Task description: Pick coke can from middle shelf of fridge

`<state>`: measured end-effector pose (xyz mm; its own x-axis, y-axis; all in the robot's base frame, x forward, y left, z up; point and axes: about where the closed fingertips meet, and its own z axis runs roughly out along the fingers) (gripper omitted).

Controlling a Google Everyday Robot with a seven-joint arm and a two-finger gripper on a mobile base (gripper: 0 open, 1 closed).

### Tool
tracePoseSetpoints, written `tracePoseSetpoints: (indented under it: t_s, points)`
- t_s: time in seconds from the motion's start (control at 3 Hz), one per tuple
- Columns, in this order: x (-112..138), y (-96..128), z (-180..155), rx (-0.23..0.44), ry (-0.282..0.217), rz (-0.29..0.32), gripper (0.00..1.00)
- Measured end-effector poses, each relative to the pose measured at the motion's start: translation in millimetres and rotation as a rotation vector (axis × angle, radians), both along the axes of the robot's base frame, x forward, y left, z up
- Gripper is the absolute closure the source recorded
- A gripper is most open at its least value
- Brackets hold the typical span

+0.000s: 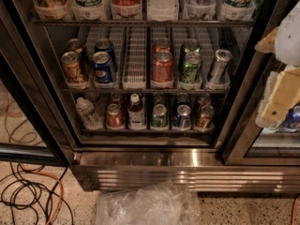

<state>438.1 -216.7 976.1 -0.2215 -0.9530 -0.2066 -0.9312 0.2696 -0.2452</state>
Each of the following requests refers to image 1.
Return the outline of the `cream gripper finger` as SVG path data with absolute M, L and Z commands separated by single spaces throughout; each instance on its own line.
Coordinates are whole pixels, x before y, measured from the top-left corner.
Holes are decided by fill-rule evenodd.
M 257 111 L 256 125 L 261 128 L 277 127 L 299 101 L 300 67 L 286 66 L 281 72 L 272 71 Z
M 255 50 L 260 53 L 274 53 L 277 34 L 278 28 L 276 27 L 255 45 Z

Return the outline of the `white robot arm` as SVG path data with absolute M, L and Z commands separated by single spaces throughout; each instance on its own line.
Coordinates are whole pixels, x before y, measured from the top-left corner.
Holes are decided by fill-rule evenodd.
M 300 1 L 255 50 L 273 53 L 286 65 L 283 71 L 270 73 L 255 120 L 261 128 L 275 128 L 300 101 Z

